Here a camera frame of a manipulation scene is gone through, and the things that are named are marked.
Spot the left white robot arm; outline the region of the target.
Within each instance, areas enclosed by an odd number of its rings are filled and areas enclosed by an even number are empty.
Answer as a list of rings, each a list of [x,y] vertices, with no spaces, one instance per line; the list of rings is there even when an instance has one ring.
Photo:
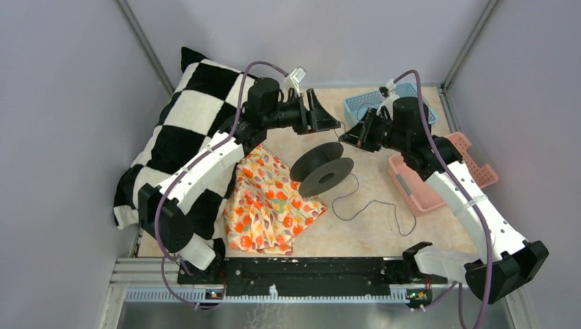
[[[265,141],[272,129],[291,127],[298,135],[326,132],[340,126],[319,102],[313,89],[305,95],[290,88],[281,98],[279,83],[271,78],[256,80],[242,100],[241,108],[223,125],[198,154],[174,169],[171,177],[138,192],[140,226],[158,241],[161,250],[187,266],[203,283],[219,277],[223,257],[211,246],[206,230],[194,225],[191,215],[207,219],[201,209],[206,192],[220,178],[230,179],[234,166]]]

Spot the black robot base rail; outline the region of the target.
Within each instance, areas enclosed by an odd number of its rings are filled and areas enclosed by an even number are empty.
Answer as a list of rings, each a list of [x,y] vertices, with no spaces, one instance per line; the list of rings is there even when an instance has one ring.
[[[389,295],[397,285],[425,286],[400,257],[223,259],[201,271],[181,268],[178,284],[216,284],[228,297],[266,295],[275,286],[282,297],[358,297]]]

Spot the dark grey cable spool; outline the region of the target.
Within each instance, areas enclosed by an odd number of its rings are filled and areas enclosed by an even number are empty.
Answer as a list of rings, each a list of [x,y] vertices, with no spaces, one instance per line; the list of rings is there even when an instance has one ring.
[[[354,161],[343,157],[339,142],[328,142],[303,154],[291,167],[290,178],[299,183],[302,197],[320,195],[340,184],[352,171]]]

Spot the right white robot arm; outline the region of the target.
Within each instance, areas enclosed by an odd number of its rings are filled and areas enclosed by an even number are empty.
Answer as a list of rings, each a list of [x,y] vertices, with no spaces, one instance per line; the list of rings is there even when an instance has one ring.
[[[402,97],[393,102],[391,117],[370,108],[339,140],[370,152],[398,151],[445,201],[475,245],[470,254],[417,243],[403,253],[405,279],[420,282],[427,275],[440,276],[468,286],[480,300],[494,304],[535,277],[548,249],[541,241],[528,241],[499,213],[455,145],[431,133],[428,113],[418,98]]]

